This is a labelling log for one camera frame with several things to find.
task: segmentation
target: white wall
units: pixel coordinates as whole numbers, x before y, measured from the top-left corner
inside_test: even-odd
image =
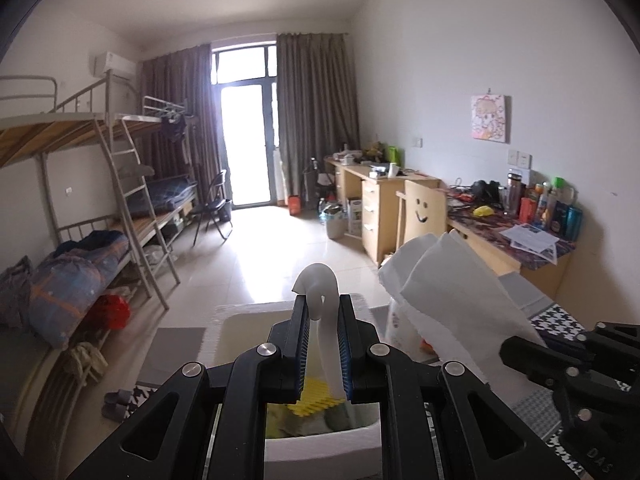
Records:
[[[298,32],[349,32],[351,25],[343,20],[265,20],[262,22],[231,23],[203,28],[190,34],[175,36],[146,49],[144,59],[153,59],[170,52],[211,43],[213,48],[223,48],[243,43],[274,41],[276,34]]]
[[[140,58],[139,49],[115,33],[45,0],[18,33],[0,64],[0,74],[53,76],[58,80],[63,99],[97,80],[92,76],[94,57],[106,50],[132,60]],[[47,91],[38,85],[0,82],[0,95]],[[96,110],[104,106],[102,95],[94,96]],[[129,107],[135,106],[134,99],[131,92],[127,98],[123,86],[114,88],[118,111],[129,111]],[[51,101],[0,102],[0,105],[0,117],[6,117],[48,110]],[[115,211],[107,165],[97,146],[53,153],[49,159],[49,173],[60,224]],[[67,187],[73,190],[68,197],[65,195]],[[24,254],[38,263],[52,250],[45,203],[34,160],[0,170],[0,270],[14,264]]]
[[[603,0],[369,0],[353,36],[365,138],[447,183],[504,182],[508,149],[531,153],[586,211],[559,302],[640,322],[640,56]],[[510,145],[470,136],[488,88],[513,99]]]

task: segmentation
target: curtain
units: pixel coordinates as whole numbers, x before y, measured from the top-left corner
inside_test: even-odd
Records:
[[[207,200],[210,182],[220,171],[224,143],[216,133],[211,59],[211,47],[204,44],[142,63],[142,95],[174,103],[186,101],[187,113],[195,116],[188,153],[183,151],[183,143],[172,142],[156,132],[138,141],[142,162],[156,170],[155,178],[190,173],[191,164],[203,201]]]
[[[279,34],[278,121],[288,195],[314,156],[360,148],[353,70],[342,34]]]

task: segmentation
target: black folding chair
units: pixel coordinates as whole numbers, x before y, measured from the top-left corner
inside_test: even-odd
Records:
[[[211,223],[212,220],[216,228],[218,229],[220,236],[222,236],[223,240],[226,240],[227,238],[229,238],[231,231],[234,230],[234,225],[231,223],[231,217],[229,217],[229,223],[231,224],[231,231],[229,231],[228,235],[226,236],[222,234],[222,231],[220,230],[220,226],[216,221],[216,214],[226,205],[226,198],[224,196],[224,190],[223,190],[225,186],[225,181],[226,181],[226,170],[222,170],[220,171],[220,173],[218,173],[214,177],[214,179],[211,181],[211,184],[209,185],[209,189],[207,190],[207,196],[205,197],[205,199],[208,200],[209,197],[212,196],[212,200],[210,200],[210,202],[198,204],[196,207],[194,207],[191,210],[191,213],[190,213],[191,217],[192,218],[196,216],[198,217],[198,227],[196,228],[196,235],[193,237],[193,247],[196,246],[196,240],[198,239],[198,232],[200,231],[200,224],[202,224],[202,217],[205,215],[209,216],[209,219],[207,220],[207,226],[204,229],[205,232],[209,230],[209,224]]]

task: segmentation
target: poster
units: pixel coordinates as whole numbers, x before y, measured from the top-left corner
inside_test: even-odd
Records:
[[[507,142],[504,95],[485,94],[472,97],[471,115],[471,136],[474,139]]]

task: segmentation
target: bed rail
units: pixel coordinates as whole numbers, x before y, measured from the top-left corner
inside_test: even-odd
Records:
[[[59,227],[58,234],[60,236],[60,240],[63,242],[67,242],[69,240],[79,242],[91,231],[95,231],[96,229],[110,229],[110,227],[118,221],[120,221],[120,216],[117,213],[98,216],[98,218],[91,218],[89,220],[83,220],[81,222]]]
[[[119,82],[121,84],[123,84],[124,86],[126,86],[129,90],[131,90],[136,97],[139,97],[140,92],[138,92],[135,88],[133,88],[133,86],[131,85],[131,83],[129,83],[126,79],[118,77],[116,75],[109,75],[107,74],[106,76],[104,76],[102,79],[99,79],[98,81],[96,81],[95,83],[92,83],[91,85],[83,88],[81,91],[76,92],[75,94],[73,94],[71,97],[66,98],[64,101],[62,101],[60,104],[58,104],[57,106],[53,107],[53,109],[50,112],[58,112],[58,111],[62,111],[62,112],[66,112],[66,106],[70,105],[71,103],[73,103],[73,107],[74,107],[74,111],[77,112],[79,111],[79,105],[80,105],[80,98],[89,94],[89,111],[93,112],[94,111],[94,89],[98,88],[98,86],[102,86],[104,85],[104,98],[105,98],[105,105],[104,105],[104,109],[105,110],[110,110],[111,109],[111,83],[112,80],[116,78],[119,80]]]
[[[142,114],[152,117],[169,117],[183,115],[187,111],[187,101],[182,104],[172,103],[150,95],[142,98]]]
[[[14,94],[0,96],[0,101],[10,99],[53,99],[53,109],[58,103],[58,82],[55,78],[46,75],[0,75],[0,81],[49,81],[53,83],[53,93],[51,94]]]

